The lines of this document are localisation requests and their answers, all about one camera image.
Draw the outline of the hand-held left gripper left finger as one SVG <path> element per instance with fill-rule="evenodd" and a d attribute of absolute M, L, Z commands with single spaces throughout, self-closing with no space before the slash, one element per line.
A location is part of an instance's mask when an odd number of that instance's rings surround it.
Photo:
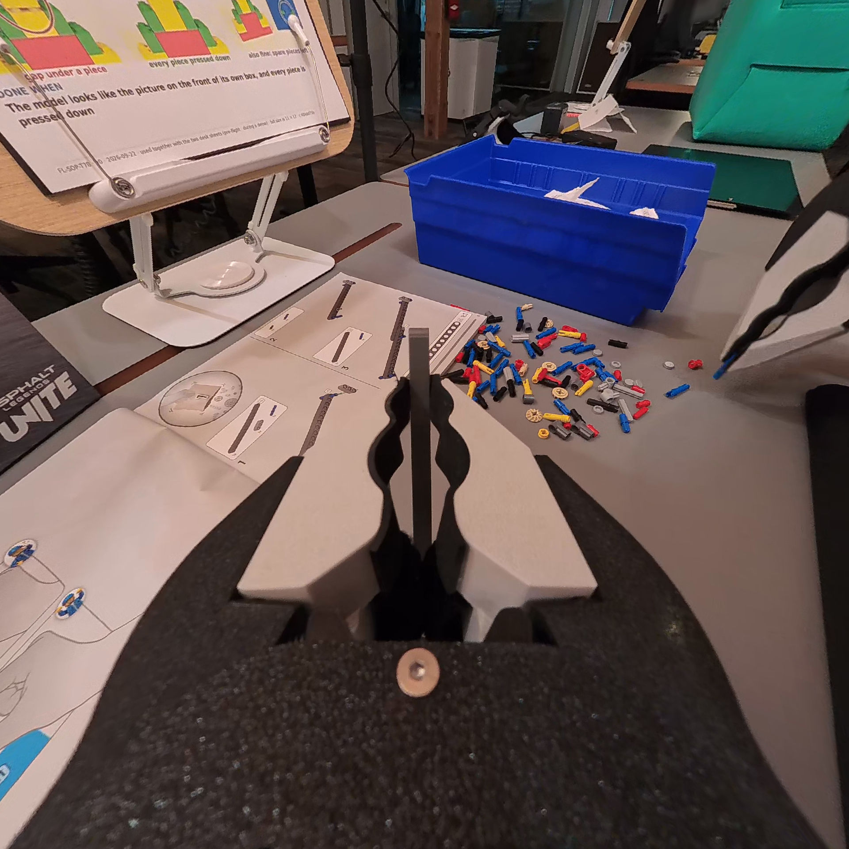
<path fill-rule="evenodd" d="M 239 580 L 242 596 L 339 618 L 356 639 L 375 635 L 379 607 L 413 570 L 412 540 L 390 491 L 409 409 L 406 378 L 330 402 Z"/>

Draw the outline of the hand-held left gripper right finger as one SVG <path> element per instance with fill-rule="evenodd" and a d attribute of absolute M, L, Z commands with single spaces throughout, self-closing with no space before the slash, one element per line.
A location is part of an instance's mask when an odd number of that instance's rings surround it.
<path fill-rule="evenodd" d="M 502 610 L 588 598 L 598 583 L 536 457 L 451 381 L 431 386 L 436 463 L 449 483 L 437 535 L 443 583 L 483 642 Z"/>

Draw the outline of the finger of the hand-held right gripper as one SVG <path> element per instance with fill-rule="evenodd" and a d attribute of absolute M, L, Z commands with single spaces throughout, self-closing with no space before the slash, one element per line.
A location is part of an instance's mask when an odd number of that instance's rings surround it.
<path fill-rule="evenodd" d="M 745 352 L 753 341 L 776 330 L 785 317 L 821 302 L 841 276 L 848 276 L 847 253 L 847 218 L 824 212 L 764 273 L 725 351 Z"/>
<path fill-rule="evenodd" d="M 785 317 L 776 330 L 753 341 L 728 370 L 760 366 L 843 335 L 847 333 L 847 320 L 848 276 L 843 275 L 821 302 Z"/>

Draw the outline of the long grey lego beam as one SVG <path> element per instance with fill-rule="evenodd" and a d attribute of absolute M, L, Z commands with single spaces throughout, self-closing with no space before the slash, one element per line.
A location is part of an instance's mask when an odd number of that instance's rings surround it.
<path fill-rule="evenodd" d="M 413 545 L 424 559 L 432 544 L 428 328 L 409 330 L 409 389 Z"/>

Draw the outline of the pile of small lego pieces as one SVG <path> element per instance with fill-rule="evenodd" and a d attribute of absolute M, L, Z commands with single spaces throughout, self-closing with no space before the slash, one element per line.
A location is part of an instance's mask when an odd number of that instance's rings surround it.
<path fill-rule="evenodd" d="M 653 406 L 641 379 L 623 372 L 624 340 L 595 345 L 578 327 L 558 325 L 548 315 L 532 317 L 534 305 L 515 308 L 515 318 L 484 315 L 474 334 L 452 355 L 444 379 L 481 409 L 512 400 L 540 439 L 575 436 L 591 441 L 610 419 L 623 435 L 646 417 Z"/>

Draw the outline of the lego instruction booklet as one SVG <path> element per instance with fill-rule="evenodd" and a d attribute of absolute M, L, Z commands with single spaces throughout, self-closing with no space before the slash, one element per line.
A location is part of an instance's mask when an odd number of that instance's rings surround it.
<path fill-rule="evenodd" d="M 483 320 L 340 273 L 2 495 L 2 844 L 76 750 L 154 596 L 222 519 L 310 448 L 340 395 L 439 373 Z"/>

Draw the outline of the lego set box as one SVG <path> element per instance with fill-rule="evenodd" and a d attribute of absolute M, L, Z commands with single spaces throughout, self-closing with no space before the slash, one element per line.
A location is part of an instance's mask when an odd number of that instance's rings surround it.
<path fill-rule="evenodd" d="M 1 472 L 76 418 L 99 393 L 1 296 Z"/>

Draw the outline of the black tablet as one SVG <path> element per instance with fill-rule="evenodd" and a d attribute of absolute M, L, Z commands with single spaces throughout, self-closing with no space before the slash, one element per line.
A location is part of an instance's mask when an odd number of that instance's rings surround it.
<path fill-rule="evenodd" d="M 785 159 L 651 144 L 643 154 L 716 165 L 709 206 L 794 219 L 803 209 L 791 163 Z"/>

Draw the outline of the teal felt bag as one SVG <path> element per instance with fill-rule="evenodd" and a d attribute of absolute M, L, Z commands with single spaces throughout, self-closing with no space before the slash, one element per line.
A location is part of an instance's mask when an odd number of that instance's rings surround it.
<path fill-rule="evenodd" d="M 731 2 L 688 111 L 696 141 L 829 148 L 848 122 L 848 3 Z"/>

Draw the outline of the large white paper scrap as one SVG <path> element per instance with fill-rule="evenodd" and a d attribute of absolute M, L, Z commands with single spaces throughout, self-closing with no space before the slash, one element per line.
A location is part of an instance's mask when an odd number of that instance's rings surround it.
<path fill-rule="evenodd" d="M 595 208 L 595 209 L 600 209 L 600 210 L 610 210 L 610 207 L 608 207 L 608 206 L 606 206 L 606 205 L 604 205 L 604 204 L 602 204 L 598 201 L 584 198 L 585 192 L 588 191 L 589 188 L 591 188 L 592 186 L 596 185 L 598 183 L 598 181 L 599 181 L 599 178 L 596 177 L 593 180 L 591 180 L 591 181 L 589 181 L 589 182 L 587 182 L 587 183 L 585 183 L 581 186 L 569 189 L 567 191 L 560 191 L 560 190 L 557 190 L 557 189 L 551 189 L 550 191 L 548 191 L 546 193 L 545 197 L 548 198 L 548 199 L 562 200 L 564 202 L 571 203 L 571 204 L 578 205 L 578 206 L 582 206 L 582 207 L 590 207 L 590 208 Z"/>

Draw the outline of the blue plastic bin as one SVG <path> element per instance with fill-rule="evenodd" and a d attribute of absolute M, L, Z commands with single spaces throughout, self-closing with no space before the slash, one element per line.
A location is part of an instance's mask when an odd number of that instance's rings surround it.
<path fill-rule="evenodd" d="M 406 169 L 419 261 L 623 325 L 663 311 L 715 164 L 492 136 Z M 598 177 L 584 198 L 548 199 Z M 654 208 L 659 220 L 630 215 Z"/>

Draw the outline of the white cabinet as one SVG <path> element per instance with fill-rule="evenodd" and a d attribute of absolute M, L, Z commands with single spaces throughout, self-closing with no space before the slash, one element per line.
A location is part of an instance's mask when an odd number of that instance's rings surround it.
<path fill-rule="evenodd" d="M 492 107 L 498 36 L 449 39 L 447 116 L 471 118 Z"/>

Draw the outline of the black metal pole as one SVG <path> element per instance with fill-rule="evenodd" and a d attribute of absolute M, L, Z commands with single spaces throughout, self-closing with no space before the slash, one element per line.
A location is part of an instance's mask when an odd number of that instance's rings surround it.
<path fill-rule="evenodd" d="M 366 6 L 365 1 L 349 1 L 348 4 L 352 38 L 350 65 L 356 91 L 363 171 L 366 182 L 375 183 L 379 181 L 379 171 L 375 136 L 373 70 L 368 51 Z"/>

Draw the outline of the printed instruction sheet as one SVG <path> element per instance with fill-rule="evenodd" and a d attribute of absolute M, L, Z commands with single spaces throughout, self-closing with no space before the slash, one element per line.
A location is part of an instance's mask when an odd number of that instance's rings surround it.
<path fill-rule="evenodd" d="M 348 122 L 306 2 L 2 2 L 2 144 L 53 195 Z"/>

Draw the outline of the wooden post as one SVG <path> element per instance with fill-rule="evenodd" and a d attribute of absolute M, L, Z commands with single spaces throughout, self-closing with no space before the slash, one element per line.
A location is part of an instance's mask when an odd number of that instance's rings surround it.
<path fill-rule="evenodd" d="M 448 126 L 448 1 L 426 1 L 425 12 L 424 131 L 428 138 L 440 139 Z"/>

